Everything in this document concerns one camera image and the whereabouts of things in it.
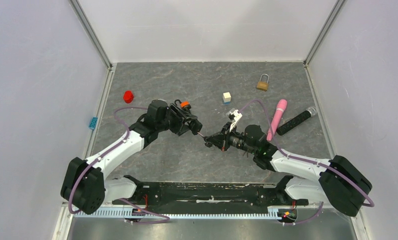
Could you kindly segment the orange black padlock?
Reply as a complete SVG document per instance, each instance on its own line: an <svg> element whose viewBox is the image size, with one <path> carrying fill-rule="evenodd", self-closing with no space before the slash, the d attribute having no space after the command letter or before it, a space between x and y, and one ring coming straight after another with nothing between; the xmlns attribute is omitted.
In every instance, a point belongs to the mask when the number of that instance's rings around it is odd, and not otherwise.
<svg viewBox="0 0 398 240"><path fill-rule="evenodd" d="M188 101L181 101L179 99L176 99L174 101L174 104L180 107L184 111L189 112L191 110L191 104Z"/></svg>

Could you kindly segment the brass padlock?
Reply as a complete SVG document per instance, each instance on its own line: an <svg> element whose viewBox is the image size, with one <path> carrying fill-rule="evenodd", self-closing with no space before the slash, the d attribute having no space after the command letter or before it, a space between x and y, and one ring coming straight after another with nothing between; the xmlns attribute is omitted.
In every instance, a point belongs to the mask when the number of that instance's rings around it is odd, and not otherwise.
<svg viewBox="0 0 398 240"><path fill-rule="evenodd" d="M269 79L270 77L268 74L262 74L257 82L256 89L266 92L269 88Z"/></svg>

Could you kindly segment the black key bunch large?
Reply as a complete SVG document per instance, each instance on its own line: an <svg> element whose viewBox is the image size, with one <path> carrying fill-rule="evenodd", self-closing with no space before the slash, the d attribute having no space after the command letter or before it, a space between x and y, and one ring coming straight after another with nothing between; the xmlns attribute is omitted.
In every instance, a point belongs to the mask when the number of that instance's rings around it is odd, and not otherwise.
<svg viewBox="0 0 398 240"><path fill-rule="evenodd" d="M202 137L202 139L204 140L204 145L208 148L211 148L213 145L207 140L207 137L204 136L203 134L201 134L200 132L198 132L198 135Z"/></svg>

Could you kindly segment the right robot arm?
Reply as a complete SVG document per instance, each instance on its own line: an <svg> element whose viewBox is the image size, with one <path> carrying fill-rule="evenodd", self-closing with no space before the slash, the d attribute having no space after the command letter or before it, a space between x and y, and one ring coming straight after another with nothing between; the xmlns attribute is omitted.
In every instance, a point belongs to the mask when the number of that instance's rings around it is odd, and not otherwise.
<svg viewBox="0 0 398 240"><path fill-rule="evenodd" d="M345 157L318 159L292 154L266 140L259 125L248 125L237 132L224 125L219 133L205 137L208 147L221 151L235 147L253 155L253 161L263 170L293 174L275 191L278 202L307 199L329 203L337 211L355 217L361 207L371 207L367 199L372 190L370 181Z"/></svg>

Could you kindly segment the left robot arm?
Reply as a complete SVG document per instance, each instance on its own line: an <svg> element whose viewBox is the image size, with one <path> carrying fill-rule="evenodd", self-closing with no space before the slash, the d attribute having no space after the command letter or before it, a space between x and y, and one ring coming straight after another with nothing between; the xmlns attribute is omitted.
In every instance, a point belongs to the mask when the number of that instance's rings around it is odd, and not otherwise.
<svg viewBox="0 0 398 240"><path fill-rule="evenodd" d="M103 203L125 199L132 204L143 200L144 191L127 177L107 180L109 174L125 160L155 141L159 133L171 131L181 136L199 134L202 124L189 107L155 99L135 123L128 125L118 116L125 133L102 151L86 158L73 158L66 170L60 195L68 201L71 214L94 213Z"/></svg>

